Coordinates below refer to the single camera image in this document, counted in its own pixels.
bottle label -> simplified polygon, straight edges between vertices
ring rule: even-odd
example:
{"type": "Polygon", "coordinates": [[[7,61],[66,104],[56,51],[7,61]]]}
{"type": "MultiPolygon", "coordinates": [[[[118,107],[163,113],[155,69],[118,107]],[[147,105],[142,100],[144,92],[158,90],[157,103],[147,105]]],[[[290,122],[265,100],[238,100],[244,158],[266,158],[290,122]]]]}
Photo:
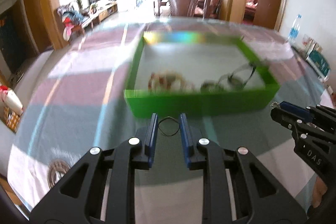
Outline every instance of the bottle label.
{"type": "Polygon", "coordinates": [[[291,32],[289,33],[289,37],[290,38],[297,38],[298,34],[299,34],[299,31],[295,28],[292,28],[291,32]]]}

green tray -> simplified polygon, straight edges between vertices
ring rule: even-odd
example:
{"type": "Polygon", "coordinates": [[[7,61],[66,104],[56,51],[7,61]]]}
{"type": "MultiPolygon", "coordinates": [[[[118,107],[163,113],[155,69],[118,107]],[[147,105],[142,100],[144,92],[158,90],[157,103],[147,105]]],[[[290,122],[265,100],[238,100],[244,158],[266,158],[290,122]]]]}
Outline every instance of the green tray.
{"type": "Polygon", "coordinates": [[[152,93],[148,90],[135,90],[135,80],[144,45],[163,41],[236,45],[249,61],[260,61],[239,37],[195,32],[144,32],[135,50],[124,90],[125,100],[135,117],[150,118],[152,113],[157,113],[161,117],[177,117],[181,113],[186,113],[189,117],[201,117],[253,111],[266,107],[280,88],[266,67],[257,67],[256,70],[265,84],[263,88],[216,93],[196,91],[152,93]]]}

silver screw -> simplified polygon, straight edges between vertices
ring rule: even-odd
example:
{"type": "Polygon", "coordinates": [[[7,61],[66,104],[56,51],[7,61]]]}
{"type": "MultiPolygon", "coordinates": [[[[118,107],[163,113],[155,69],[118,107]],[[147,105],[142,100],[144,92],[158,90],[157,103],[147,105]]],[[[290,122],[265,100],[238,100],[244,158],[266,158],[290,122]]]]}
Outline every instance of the silver screw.
{"type": "Polygon", "coordinates": [[[100,148],[99,147],[93,147],[93,148],[90,149],[90,153],[92,155],[97,155],[97,154],[99,154],[99,152],[100,152],[100,148]]]}
{"type": "Polygon", "coordinates": [[[131,145],[136,145],[136,144],[138,144],[140,142],[140,140],[138,139],[138,138],[130,138],[129,140],[128,140],[128,143],[129,144],[131,144],[131,145]]]}
{"type": "Polygon", "coordinates": [[[239,147],[238,153],[242,155],[246,155],[249,152],[249,150],[246,147],[239,147]]]}
{"type": "Polygon", "coordinates": [[[206,138],[201,138],[201,139],[199,139],[198,142],[201,145],[208,145],[210,143],[210,141],[208,139],[206,139],[206,138]]]}

person's hand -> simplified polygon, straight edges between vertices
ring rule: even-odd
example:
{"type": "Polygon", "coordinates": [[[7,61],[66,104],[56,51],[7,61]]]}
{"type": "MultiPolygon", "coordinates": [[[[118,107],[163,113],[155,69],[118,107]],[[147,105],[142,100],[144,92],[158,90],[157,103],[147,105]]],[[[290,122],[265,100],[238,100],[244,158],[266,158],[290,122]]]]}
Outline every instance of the person's hand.
{"type": "Polygon", "coordinates": [[[317,177],[314,189],[313,189],[313,196],[312,196],[312,202],[311,205],[314,208],[317,208],[320,206],[322,201],[322,196],[327,192],[328,187],[325,185],[323,180],[320,179],[320,177],[317,177]]]}

plastic bottle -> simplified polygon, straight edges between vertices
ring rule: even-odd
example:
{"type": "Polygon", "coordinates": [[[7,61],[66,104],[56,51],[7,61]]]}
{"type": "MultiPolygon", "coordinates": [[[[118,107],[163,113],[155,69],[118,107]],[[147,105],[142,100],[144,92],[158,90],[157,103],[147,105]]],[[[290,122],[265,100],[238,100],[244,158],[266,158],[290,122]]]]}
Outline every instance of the plastic bottle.
{"type": "Polygon", "coordinates": [[[299,30],[300,30],[300,19],[301,19],[301,15],[299,14],[296,19],[293,22],[293,26],[291,28],[291,32],[289,33],[288,36],[288,42],[293,46],[295,44],[295,40],[297,38],[297,35],[299,34],[299,30]]]}

